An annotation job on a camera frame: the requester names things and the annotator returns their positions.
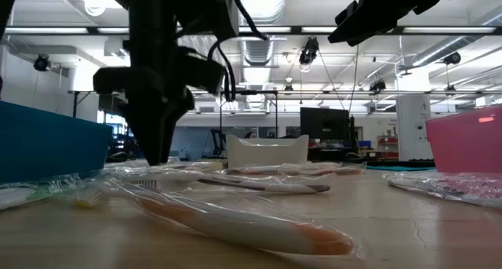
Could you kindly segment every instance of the monitor screen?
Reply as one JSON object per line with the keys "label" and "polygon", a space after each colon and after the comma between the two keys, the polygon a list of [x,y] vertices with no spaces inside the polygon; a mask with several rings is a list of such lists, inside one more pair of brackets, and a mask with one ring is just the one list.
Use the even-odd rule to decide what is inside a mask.
{"label": "monitor screen", "polygon": [[349,113],[345,110],[326,108],[300,109],[302,135],[320,140],[349,140]]}

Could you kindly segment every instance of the plastic bin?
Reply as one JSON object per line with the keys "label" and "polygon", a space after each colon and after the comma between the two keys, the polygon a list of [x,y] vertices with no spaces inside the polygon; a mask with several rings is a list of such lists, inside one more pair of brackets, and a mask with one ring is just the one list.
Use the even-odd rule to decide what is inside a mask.
{"label": "plastic bin", "polygon": [[0,184],[102,169],[111,130],[0,101]]}
{"label": "plastic bin", "polygon": [[443,173],[502,173],[502,106],[429,120],[427,138]]}

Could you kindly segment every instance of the blue bin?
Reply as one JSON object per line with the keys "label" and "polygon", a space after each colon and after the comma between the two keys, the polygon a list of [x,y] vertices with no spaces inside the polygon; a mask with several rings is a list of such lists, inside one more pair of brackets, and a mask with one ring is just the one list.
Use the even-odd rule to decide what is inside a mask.
{"label": "blue bin", "polygon": [[111,130],[0,101],[0,184],[75,173],[88,176],[103,168]]}

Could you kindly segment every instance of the pink bin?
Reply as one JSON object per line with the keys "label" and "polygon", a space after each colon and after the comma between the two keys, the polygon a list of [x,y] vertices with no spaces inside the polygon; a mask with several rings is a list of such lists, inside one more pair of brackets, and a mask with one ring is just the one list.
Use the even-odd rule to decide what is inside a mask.
{"label": "pink bin", "polygon": [[502,174],[502,105],[427,121],[439,172]]}

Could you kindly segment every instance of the wooden table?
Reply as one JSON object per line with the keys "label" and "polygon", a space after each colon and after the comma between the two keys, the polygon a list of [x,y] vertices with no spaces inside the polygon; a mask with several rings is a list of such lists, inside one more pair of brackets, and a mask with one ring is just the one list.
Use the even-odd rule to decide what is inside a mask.
{"label": "wooden table", "polygon": [[1,212],[0,268],[502,268],[502,212],[388,187],[381,174],[334,178],[327,195],[268,197],[350,234],[364,260],[227,244],[114,199],[100,209],[47,201]]}

